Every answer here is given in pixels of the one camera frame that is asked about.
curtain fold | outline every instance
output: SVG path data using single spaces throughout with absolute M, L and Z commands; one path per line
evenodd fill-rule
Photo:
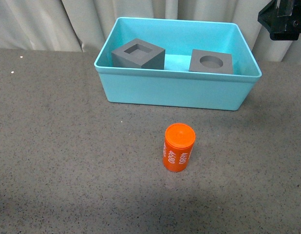
M 0 48 L 96 51 L 118 17 L 236 23 L 257 60 L 301 64 L 298 41 L 272 41 L 258 22 L 270 0 L 0 0 Z

plastic bin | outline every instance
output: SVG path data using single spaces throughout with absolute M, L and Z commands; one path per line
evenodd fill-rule
M 166 49 L 165 69 L 113 67 L 111 51 L 139 38 Z M 232 54 L 233 74 L 189 72 L 193 49 Z M 118 18 L 95 60 L 110 102 L 238 110 L 262 73 L 233 23 Z

foam block with square hole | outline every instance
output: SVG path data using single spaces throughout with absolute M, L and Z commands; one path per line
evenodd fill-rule
M 193 49 L 189 71 L 233 74 L 232 55 Z
M 113 66 L 163 70 L 165 52 L 164 48 L 134 39 L 112 51 Z

orange cylinder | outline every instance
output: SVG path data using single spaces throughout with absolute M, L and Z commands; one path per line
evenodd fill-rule
M 196 134 L 184 123 L 175 123 L 166 129 L 163 164 L 172 172 L 180 172 L 188 165 Z

gray table surface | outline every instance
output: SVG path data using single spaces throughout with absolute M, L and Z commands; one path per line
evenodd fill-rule
M 109 103 L 96 56 L 0 49 L 0 234 L 301 233 L 301 66 L 260 62 L 231 112 Z

